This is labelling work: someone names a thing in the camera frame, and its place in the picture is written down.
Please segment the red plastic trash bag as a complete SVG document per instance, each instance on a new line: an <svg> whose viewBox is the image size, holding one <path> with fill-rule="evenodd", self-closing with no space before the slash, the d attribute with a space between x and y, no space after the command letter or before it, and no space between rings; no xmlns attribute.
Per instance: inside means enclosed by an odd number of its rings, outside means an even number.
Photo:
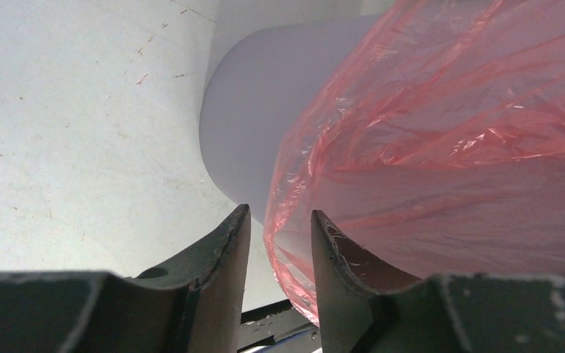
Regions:
<svg viewBox="0 0 565 353"><path fill-rule="evenodd" d="M317 323L313 210L420 279L565 273L565 1L398 1L298 116L263 237Z"/></svg>

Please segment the white plastic trash bin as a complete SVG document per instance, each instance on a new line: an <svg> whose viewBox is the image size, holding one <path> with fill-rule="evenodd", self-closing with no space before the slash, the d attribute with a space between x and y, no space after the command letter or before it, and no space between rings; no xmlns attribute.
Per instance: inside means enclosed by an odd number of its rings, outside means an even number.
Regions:
<svg viewBox="0 0 565 353"><path fill-rule="evenodd" d="M278 26L236 44L213 72L199 117L205 168L263 222L280 143L376 15Z"/></svg>

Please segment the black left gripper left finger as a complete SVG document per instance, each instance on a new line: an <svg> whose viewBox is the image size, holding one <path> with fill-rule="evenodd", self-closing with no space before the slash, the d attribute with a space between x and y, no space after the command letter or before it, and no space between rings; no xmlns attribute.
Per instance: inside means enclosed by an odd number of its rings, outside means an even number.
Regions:
<svg viewBox="0 0 565 353"><path fill-rule="evenodd" d="M137 277L0 272L0 352L236 352L247 205Z"/></svg>

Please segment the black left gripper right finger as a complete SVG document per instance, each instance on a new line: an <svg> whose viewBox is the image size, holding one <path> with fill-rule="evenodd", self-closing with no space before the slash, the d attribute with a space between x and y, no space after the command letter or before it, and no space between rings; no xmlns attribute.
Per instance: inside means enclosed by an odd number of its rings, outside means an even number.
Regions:
<svg viewBox="0 0 565 353"><path fill-rule="evenodd" d="M565 352L565 275L418 279L319 210L311 242L325 352Z"/></svg>

